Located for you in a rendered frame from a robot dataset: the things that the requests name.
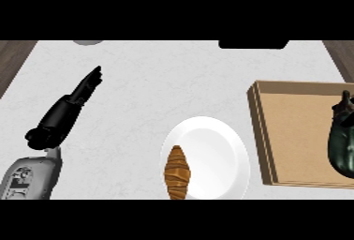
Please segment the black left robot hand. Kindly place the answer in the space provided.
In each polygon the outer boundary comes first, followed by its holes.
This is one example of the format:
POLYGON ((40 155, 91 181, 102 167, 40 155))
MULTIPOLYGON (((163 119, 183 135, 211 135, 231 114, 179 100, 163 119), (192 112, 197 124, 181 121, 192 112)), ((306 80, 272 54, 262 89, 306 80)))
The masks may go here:
POLYGON ((79 83, 73 94, 64 95, 57 101, 37 127, 26 135, 32 149, 45 150, 63 144, 79 120, 82 108, 102 83, 101 76, 101 67, 96 67, 79 83))

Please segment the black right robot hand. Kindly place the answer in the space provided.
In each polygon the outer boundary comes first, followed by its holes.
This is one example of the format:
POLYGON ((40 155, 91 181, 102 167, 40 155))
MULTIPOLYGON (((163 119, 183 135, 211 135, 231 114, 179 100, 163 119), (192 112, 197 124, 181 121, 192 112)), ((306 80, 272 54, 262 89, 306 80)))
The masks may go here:
POLYGON ((352 128, 354 126, 354 112, 347 116, 347 118, 341 122, 341 126, 344 128, 352 128))

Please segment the dark green eggplant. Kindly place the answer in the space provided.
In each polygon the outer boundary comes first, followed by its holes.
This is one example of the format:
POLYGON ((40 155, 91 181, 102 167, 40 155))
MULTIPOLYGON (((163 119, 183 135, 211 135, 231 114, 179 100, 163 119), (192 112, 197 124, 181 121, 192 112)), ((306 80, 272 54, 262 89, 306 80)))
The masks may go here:
POLYGON ((354 113, 354 97, 347 90, 343 91, 343 100, 332 106, 332 111, 328 158, 337 172, 354 179, 354 126, 341 126, 347 116, 354 113))

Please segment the cardboard box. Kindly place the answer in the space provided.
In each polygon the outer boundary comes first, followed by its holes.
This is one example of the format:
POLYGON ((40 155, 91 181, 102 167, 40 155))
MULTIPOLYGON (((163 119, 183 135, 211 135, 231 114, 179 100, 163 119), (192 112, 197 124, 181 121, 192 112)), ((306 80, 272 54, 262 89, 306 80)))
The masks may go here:
POLYGON ((354 188, 328 159, 332 106, 354 83, 256 81, 248 90, 263 183, 354 188))

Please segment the white plate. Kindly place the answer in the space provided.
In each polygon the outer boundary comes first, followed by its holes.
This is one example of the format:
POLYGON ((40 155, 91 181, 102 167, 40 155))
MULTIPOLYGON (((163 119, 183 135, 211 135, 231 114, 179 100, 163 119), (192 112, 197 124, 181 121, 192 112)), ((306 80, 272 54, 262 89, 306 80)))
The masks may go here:
POLYGON ((188 159, 189 200, 241 199, 245 195, 251 164, 245 144, 232 127, 216 118, 197 116, 170 131, 161 150, 161 170, 173 147, 188 159))

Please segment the grey round object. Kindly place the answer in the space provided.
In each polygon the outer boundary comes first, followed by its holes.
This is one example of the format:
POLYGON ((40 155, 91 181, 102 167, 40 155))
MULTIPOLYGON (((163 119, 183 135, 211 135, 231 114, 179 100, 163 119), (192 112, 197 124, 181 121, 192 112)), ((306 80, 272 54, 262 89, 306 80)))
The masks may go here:
POLYGON ((104 42, 104 40, 74 40, 76 44, 80 46, 93 46, 104 42))

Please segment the brown croissant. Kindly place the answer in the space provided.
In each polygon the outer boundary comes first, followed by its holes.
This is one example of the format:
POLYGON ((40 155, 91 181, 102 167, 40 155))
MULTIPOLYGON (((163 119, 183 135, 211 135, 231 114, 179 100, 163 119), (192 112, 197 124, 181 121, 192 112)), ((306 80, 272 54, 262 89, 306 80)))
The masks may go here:
POLYGON ((172 200, 183 200, 189 191, 191 169, 181 145, 175 145, 166 163, 166 187, 172 200))

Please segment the black flat object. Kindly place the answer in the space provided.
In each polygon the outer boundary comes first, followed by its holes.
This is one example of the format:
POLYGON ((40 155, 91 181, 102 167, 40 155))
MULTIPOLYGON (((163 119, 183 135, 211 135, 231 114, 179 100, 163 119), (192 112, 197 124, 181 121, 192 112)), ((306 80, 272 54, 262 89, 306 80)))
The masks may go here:
POLYGON ((281 50, 285 48, 288 40, 220 40, 219 46, 222 49, 266 49, 281 50))

